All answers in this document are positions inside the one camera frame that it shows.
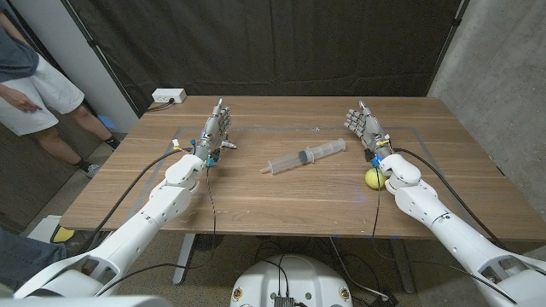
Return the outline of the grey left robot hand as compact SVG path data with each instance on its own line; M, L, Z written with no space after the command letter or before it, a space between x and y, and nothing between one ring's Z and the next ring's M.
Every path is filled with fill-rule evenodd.
M205 162L210 159L217 162L221 149L236 148L236 145L227 139L230 124L230 110L223 106L223 99L220 98L212 110L212 115L206 121L200 138L196 141L194 155Z

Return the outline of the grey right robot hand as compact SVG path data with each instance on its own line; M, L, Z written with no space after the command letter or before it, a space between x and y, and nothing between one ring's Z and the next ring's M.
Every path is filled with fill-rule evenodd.
M384 159L393 154L390 136L380 126L378 119L364 101L359 101L359 110L350 109L344 126L352 131L374 156Z

